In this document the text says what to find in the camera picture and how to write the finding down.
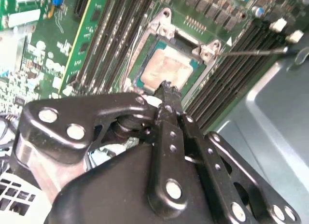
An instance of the motherboard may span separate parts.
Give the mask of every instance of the motherboard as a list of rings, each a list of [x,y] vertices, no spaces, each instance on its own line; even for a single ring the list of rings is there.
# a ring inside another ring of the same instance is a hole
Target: motherboard
[[[309,0],[0,0],[0,109],[134,91],[163,80],[206,130],[276,57],[218,53],[290,46]]]

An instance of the ram slot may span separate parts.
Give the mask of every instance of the ram slot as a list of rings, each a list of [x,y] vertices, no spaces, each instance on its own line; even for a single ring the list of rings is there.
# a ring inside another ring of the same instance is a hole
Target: ram slot
[[[98,26],[95,31],[94,37],[92,39],[92,42],[90,44],[89,51],[86,55],[83,66],[81,67],[76,77],[76,82],[79,83],[78,90],[80,90],[83,87],[86,79],[89,78],[89,74],[91,75],[93,71],[94,60],[100,54],[100,51],[98,51],[98,46],[102,46],[103,41],[106,40],[106,38],[102,37],[102,33],[104,33],[105,30],[107,29],[108,30],[112,29],[114,27],[114,24],[116,23],[117,13],[113,11],[117,11],[118,9],[124,6],[125,6],[125,3],[120,3],[120,0],[107,0],[106,1],[106,6],[98,22]]]
[[[284,38],[267,29],[267,24],[253,23],[232,51],[272,49],[281,46]],[[227,106],[245,91],[246,85],[270,57],[238,56],[225,57],[216,72],[206,82],[187,112],[195,118],[199,127],[205,131],[219,117]]]
[[[82,18],[87,6],[88,0],[76,0],[75,6],[74,6],[74,15],[76,15],[78,18]]]
[[[127,23],[119,29],[116,35],[117,40],[115,40],[114,44],[112,44],[114,52],[111,51],[112,54],[109,55],[109,58],[106,58],[105,60],[106,64],[102,64],[102,71],[104,72],[104,74],[101,74],[99,80],[97,81],[96,87],[99,89],[98,93],[108,93],[119,70],[121,69],[121,66],[124,62],[125,56],[130,46],[134,42],[134,38],[143,19],[143,15],[149,9],[152,1],[153,0],[134,0],[131,12],[127,14],[125,19]],[[127,27],[130,25],[133,18],[134,21],[131,24],[131,28],[128,30]]]
[[[117,32],[121,29],[122,23],[126,22],[125,16],[127,14],[127,1],[128,0],[120,0],[125,6],[122,6],[121,9],[118,9],[112,14],[112,16],[116,18],[115,23],[108,24],[102,35],[102,42],[99,44],[97,51],[98,57],[94,59],[94,70],[89,74],[85,82],[87,93],[92,93],[92,88],[97,84],[98,77],[104,74],[101,70],[102,64],[109,64],[109,61],[105,61],[105,59],[112,53],[113,42],[117,40]]]

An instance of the screw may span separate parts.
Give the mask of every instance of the screw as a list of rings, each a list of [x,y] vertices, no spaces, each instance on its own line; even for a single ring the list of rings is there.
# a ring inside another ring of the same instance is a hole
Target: screw
[[[58,114],[55,110],[44,109],[39,112],[39,118],[46,123],[53,123],[57,120]]]
[[[172,136],[172,137],[176,137],[176,133],[173,132],[173,131],[171,131],[169,134],[170,134],[170,136]]]
[[[218,171],[220,171],[221,170],[221,167],[220,167],[220,165],[218,165],[218,164],[215,164],[214,165],[214,167],[216,168],[216,170],[218,170]]]
[[[171,108],[170,105],[165,105],[166,110],[168,110],[170,113],[173,112],[173,109]]]
[[[84,128],[82,126],[80,126],[78,124],[71,124],[67,128],[67,134],[72,139],[81,140],[84,137],[84,135],[85,135],[85,130],[84,130]]]
[[[193,123],[193,118],[191,118],[190,116],[187,116],[187,120],[188,120],[190,123]]]
[[[213,134],[212,136],[215,141],[220,142],[220,137],[217,134]]]
[[[293,214],[292,210],[289,208],[289,207],[284,207],[284,210],[286,212],[286,214],[293,220],[295,221],[296,220],[296,217],[295,215]]]
[[[276,206],[276,205],[273,205],[273,209],[274,209],[274,213],[275,215],[281,220],[281,221],[284,221],[285,217],[284,217],[284,214],[282,212],[282,210]]]
[[[239,221],[244,222],[246,220],[246,214],[239,204],[237,204],[236,202],[233,202],[231,205],[231,208],[232,208],[233,214]]]
[[[145,104],[145,101],[144,101],[144,99],[143,99],[142,97],[137,97],[135,100],[136,100],[138,103],[140,103],[141,105],[144,105],[144,104]]]
[[[173,145],[173,144],[171,144],[171,145],[169,146],[169,149],[170,149],[170,151],[173,152],[173,153],[176,152],[176,150],[177,150],[176,146]]]
[[[175,180],[168,180],[166,183],[166,191],[173,199],[179,199],[182,196],[182,190]]]

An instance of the screwdriver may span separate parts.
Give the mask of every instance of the screwdriver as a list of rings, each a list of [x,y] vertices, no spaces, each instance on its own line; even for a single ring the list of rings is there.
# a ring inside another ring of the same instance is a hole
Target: screwdriver
[[[281,47],[270,50],[248,50],[239,52],[217,53],[215,56],[270,56],[270,55],[287,55],[296,56],[295,63],[300,65],[304,63],[309,56],[309,47],[305,47],[301,50],[290,50],[289,47]]]

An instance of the white connector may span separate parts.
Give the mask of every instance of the white connector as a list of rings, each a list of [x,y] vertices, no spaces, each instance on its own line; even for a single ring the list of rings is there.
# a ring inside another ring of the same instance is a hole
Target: white connector
[[[269,29],[274,32],[281,32],[283,28],[286,26],[286,20],[283,18],[280,18],[276,22],[270,24]]]
[[[302,31],[296,30],[291,35],[287,36],[285,39],[287,42],[296,44],[303,37],[303,35],[304,33]]]

